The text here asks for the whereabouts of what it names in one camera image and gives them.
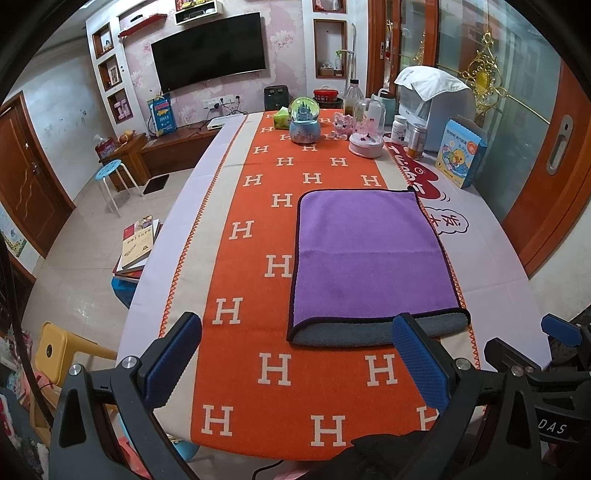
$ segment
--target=floral wallpaper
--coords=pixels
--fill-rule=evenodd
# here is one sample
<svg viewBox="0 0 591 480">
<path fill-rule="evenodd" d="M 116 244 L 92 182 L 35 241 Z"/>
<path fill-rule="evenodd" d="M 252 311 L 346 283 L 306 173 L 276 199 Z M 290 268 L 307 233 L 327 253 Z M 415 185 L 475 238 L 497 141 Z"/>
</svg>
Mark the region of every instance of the floral wallpaper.
<svg viewBox="0 0 591 480">
<path fill-rule="evenodd" d="M 301 0 L 221 0 L 224 17 L 260 12 L 264 19 L 263 38 L 267 39 L 267 69 L 263 72 L 208 80 L 188 85 L 171 92 L 171 103 L 177 125 L 204 120 L 209 111 L 202 101 L 223 95 L 239 95 L 240 109 L 260 112 L 263 107 L 263 88 L 269 85 L 287 85 L 290 95 L 306 94 L 306 67 L 304 59 L 303 19 Z M 168 13 L 164 25 L 156 22 L 125 40 L 125 55 L 142 114 L 150 115 L 147 101 L 160 92 L 160 83 L 154 66 L 151 44 L 184 28 L 196 26 L 174 23 L 175 0 L 155 0 L 139 10 L 150 15 Z"/>
</svg>

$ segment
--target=tissue box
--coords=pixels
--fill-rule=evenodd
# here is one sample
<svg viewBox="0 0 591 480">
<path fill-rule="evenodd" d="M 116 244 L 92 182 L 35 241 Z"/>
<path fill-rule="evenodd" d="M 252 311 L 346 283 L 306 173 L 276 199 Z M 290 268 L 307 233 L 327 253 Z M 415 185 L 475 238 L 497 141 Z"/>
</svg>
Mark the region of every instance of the tissue box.
<svg viewBox="0 0 591 480">
<path fill-rule="evenodd" d="M 472 184 L 486 152 L 486 132 L 457 116 L 447 122 L 435 166 L 458 187 Z"/>
<path fill-rule="evenodd" d="M 281 109 L 273 115 L 273 126 L 275 126 L 275 130 L 289 130 L 290 129 L 290 122 L 291 116 L 289 110 L 282 106 Z"/>
</svg>

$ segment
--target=glass jar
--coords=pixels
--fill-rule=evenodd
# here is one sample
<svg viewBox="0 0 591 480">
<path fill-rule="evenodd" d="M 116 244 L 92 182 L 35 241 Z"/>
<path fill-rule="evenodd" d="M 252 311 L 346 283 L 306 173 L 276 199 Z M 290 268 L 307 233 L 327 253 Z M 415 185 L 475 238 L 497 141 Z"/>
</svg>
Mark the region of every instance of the glass jar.
<svg viewBox="0 0 591 480">
<path fill-rule="evenodd" d="M 343 95 L 343 109 L 345 115 L 353 116 L 353 110 L 359 100 L 363 99 L 363 93 L 359 90 L 359 80 L 351 79 L 351 85 Z"/>
<path fill-rule="evenodd" d="M 364 134 L 383 135 L 386 107 L 382 102 L 364 98 L 355 104 L 353 117 L 357 120 L 357 131 Z"/>
</svg>

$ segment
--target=orange table runner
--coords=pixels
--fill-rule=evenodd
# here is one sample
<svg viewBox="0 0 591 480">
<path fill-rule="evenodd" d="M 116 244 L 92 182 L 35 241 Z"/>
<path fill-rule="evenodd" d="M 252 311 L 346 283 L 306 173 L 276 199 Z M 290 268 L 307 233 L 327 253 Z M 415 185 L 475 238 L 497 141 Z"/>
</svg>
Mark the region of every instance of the orange table runner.
<svg viewBox="0 0 591 480">
<path fill-rule="evenodd" d="M 356 157 L 348 142 L 328 139 L 332 111 L 320 116 L 324 138 L 302 146 L 273 129 L 271 113 L 250 115 L 216 172 L 161 328 L 185 310 L 203 321 L 199 350 L 157 413 L 177 425 L 169 433 L 245 455 L 328 459 L 356 437 L 425 429 L 436 417 L 393 347 L 285 340 L 301 195 L 407 186 L 386 150 L 375 161 Z M 476 363 L 470 333 L 457 336 L 458 353 Z"/>
</svg>

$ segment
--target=blue gripper pad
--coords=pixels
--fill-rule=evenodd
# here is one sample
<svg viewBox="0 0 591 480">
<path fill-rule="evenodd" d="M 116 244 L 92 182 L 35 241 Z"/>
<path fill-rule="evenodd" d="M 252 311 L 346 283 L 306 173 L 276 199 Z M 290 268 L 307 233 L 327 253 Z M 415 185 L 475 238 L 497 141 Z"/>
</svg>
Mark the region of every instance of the blue gripper pad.
<svg viewBox="0 0 591 480">
<path fill-rule="evenodd" d="M 579 346 L 583 341 L 578 327 L 551 313 L 542 318 L 542 331 L 570 347 Z"/>
<path fill-rule="evenodd" d="M 427 407 L 443 413 L 450 399 L 449 379 L 402 315 L 392 321 L 392 343 Z"/>
<path fill-rule="evenodd" d="M 144 406 L 149 410 L 166 405 L 174 387 L 201 342 L 202 326 L 198 315 L 185 312 L 178 322 L 179 328 L 174 325 L 164 338 L 157 339 L 152 344 L 161 340 L 169 340 L 168 345 L 160 353 L 154 366 L 145 377 L 143 401 Z"/>
</svg>

